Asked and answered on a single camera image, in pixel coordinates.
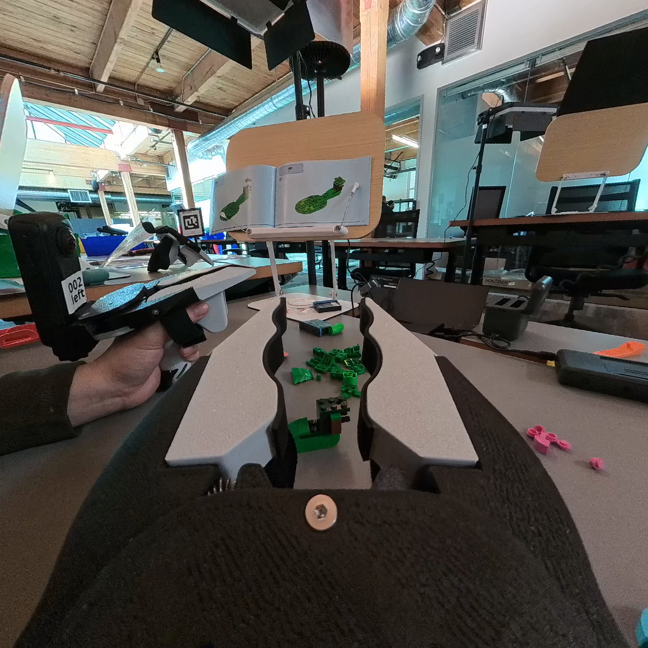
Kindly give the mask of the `pile of green bricks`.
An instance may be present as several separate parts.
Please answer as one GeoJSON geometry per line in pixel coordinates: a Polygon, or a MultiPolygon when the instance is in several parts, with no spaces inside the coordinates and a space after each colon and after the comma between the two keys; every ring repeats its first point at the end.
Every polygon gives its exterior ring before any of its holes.
{"type": "Polygon", "coordinates": [[[368,372],[361,355],[359,344],[330,351],[314,347],[312,358],[305,362],[303,368],[291,368],[292,384],[300,385],[313,380],[319,382],[324,375],[328,375],[339,383],[343,398],[360,398],[358,379],[368,372]]]}

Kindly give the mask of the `studio light panel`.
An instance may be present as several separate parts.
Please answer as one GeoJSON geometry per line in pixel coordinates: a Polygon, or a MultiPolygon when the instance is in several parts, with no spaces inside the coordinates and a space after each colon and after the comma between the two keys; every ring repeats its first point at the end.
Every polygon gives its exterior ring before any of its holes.
{"type": "Polygon", "coordinates": [[[253,37],[264,43],[269,70],[297,52],[323,47],[349,60],[352,13],[352,1],[152,2],[155,20],[248,69],[253,37]]]}

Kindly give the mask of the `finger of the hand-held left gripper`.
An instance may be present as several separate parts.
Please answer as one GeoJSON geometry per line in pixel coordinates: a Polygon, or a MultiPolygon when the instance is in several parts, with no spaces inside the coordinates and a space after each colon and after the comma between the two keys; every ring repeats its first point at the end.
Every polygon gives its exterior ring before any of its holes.
{"type": "Polygon", "coordinates": [[[249,266],[225,263],[202,269],[190,269],[161,278],[161,285],[177,285],[203,276],[216,281],[225,281],[227,285],[237,285],[249,279],[249,266]]]}
{"type": "MultiPolygon", "coordinates": [[[[249,267],[249,278],[255,277],[256,270],[249,267]]],[[[167,297],[180,295],[185,292],[193,293],[198,301],[207,301],[213,296],[224,292],[234,285],[227,285],[225,281],[216,281],[207,276],[183,282],[177,285],[161,285],[161,280],[152,288],[152,300],[158,301],[167,297]]]]}

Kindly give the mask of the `pale blue instruction booklet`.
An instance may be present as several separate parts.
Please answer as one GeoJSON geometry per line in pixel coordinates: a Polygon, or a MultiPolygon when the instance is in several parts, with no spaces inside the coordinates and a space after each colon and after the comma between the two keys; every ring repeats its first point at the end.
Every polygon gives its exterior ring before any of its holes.
{"type": "Polygon", "coordinates": [[[210,231],[368,225],[371,166],[367,156],[226,171],[214,181],[210,231]]]}

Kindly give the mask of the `black power bank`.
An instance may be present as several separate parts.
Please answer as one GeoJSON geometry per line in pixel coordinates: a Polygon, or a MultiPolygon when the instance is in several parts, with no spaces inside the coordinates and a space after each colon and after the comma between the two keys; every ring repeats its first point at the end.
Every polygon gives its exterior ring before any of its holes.
{"type": "Polygon", "coordinates": [[[645,363],[562,349],[555,369],[562,385],[647,403],[645,363]]]}

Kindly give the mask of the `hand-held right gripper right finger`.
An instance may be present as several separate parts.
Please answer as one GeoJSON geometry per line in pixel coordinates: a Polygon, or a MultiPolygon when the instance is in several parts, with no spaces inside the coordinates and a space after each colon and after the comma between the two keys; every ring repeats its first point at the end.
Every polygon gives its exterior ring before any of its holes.
{"type": "Polygon", "coordinates": [[[374,481],[396,468],[416,487],[430,466],[477,468],[479,458],[436,353],[369,297],[360,303],[358,448],[374,481]]]}

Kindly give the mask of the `wooden board book stand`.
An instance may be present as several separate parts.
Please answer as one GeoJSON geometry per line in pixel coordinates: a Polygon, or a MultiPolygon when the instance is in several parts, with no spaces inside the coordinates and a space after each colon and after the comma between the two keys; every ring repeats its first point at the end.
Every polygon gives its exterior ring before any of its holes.
{"type": "Polygon", "coordinates": [[[540,182],[558,182],[551,206],[565,181],[597,178],[601,184],[588,212],[593,213],[609,177],[632,172],[647,148],[647,103],[562,115],[547,127],[537,164],[540,182]]]}

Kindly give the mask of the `black office chair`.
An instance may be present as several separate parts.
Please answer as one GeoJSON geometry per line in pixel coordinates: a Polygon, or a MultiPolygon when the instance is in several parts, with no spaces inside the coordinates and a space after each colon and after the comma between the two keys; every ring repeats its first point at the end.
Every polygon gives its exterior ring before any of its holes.
{"type": "Polygon", "coordinates": [[[476,206],[471,200],[470,208],[473,220],[490,220],[500,217],[507,187],[505,185],[482,185],[478,188],[476,206]]]}
{"type": "MultiPolygon", "coordinates": [[[[633,212],[640,180],[606,183],[595,207],[595,212],[633,212]]],[[[595,200],[598,189],[593,184],[552,187],[549,193],[549,211],[554,206],[558,213],[585,211],[595,200]]],[[[584,308],[586,298],[600,296],[604,291],[629,290],[647,285],[647,247],[628,246],[565,246],[530,248],[525,278],[533,283],[551,277],[552,290],[570,298],[568,311],[560,320],[545,321],[550,325],[591,330],[575,321],[575,313],[584,308]]]]}
{"type": "Polygon", "coordinates": [[[373,232],[376,239],[412,239],[416,236],[420,209],[383,212],[373,232]]]}

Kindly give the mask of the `blue bin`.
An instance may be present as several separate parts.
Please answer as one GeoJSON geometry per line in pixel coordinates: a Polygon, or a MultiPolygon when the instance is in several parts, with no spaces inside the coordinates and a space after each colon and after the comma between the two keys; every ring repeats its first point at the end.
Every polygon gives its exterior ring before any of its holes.
{"type": "Polygon", "coordinates": [[[79,241],[83,245],[85,254],[89,257],[106,257],[111,255],[120,244],[126,239],[126,236],[117,235],[97,235],[80,237],[79,241]]]}

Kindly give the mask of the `black floor lamp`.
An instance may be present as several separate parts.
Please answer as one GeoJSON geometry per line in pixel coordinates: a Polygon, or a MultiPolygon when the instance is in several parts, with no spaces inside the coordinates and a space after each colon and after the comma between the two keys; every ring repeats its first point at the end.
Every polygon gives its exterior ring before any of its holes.
{"type": "MultiPolygon", "coordinates": [[[[350,67],[351,55],[343,45],[327,40],[314,40],[296,53],[300,58],[302,80],[316,84],[317,114],[324,117],[325,81],[340,79],[350,67]]],[[[308,118],[311,117],[312,109],[304,107],[308,111],[308,118]]]]}

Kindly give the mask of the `green brick model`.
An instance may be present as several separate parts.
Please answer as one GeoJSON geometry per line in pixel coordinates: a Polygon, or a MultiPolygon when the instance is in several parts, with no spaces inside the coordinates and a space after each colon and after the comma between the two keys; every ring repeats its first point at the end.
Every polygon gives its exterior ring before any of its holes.
{"type": "Polygon", "coordinates": [[[316,417],[302,417],[288,423],[298,454],[336,446],[342,425],[348,423],[350,408],[343,397],[329,397],[316,401],[316,417]]]}

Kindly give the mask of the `small studio light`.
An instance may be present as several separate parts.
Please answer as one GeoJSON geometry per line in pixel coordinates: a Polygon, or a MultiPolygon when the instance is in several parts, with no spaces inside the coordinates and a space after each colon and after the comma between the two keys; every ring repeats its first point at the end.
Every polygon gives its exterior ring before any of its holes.
{"type": "Polygon", "coordinates": [[[475,144],[509,144],[513,133],[520,133],[520,141],[543,136],[554,119],[558,107],[553,104],[506,102],[489,108],[477,117],[475,144]]]}

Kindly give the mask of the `wooden office desk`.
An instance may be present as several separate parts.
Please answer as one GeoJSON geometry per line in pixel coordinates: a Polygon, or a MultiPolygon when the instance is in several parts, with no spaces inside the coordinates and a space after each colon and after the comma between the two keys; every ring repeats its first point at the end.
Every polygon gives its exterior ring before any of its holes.
{"type": "Polygon", "coordinates": [[[448,260],[444,273],[445,282],[456,282],[456,261],[463,251],[465,239],[388,239],[362,238],[335,240],[336,269],[332,278],[338,287],[347,289],[347,267],[350,259],[376,261],[381,263],[401,263],[426,265],[432,263],[435,253],[447,253],[448,260]]]}
{"type": "Polygon", "coordinates": [[[488,247],[634,247],[647,248],[647,212],[560,213],[455,220],[452,227],[466,229],[461,282],[471,271],[470,283],[482,282],[488,247]]]}

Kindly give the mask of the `orange brick separator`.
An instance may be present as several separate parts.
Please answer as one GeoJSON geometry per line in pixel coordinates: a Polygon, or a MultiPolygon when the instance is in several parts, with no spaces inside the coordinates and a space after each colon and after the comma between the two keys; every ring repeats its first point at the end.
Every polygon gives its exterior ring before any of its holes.
{"type": "Polygon", "coordinates": [[[594,352],[594,354],[607,358],[628,360],[639,358],[641,355],[643,355],[644,352],[646,352],[646,349],[647,347],[644,343],[637,341],[627,341],[612,349],[596,351],[594,352]]]}

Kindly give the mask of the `wooden white book stand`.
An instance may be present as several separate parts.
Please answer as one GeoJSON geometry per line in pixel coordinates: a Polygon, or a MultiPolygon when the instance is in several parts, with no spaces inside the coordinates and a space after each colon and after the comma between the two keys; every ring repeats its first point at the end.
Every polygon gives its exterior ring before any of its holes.
{"type": "Polygon", "coordinates": [[[345,227],[322,224],[290,229],[264,227],[224,231],[239,242],[266,244],[276,297],[284,294],[279,285],[274,242],[359,239],[376,228],[381,212],[384,143],[383,118],[366,112],[249,128],[231,138],[226,154],[226,171],[248,165],[281,166],[298,161],[372,158],[368,225],[345,227]]]}

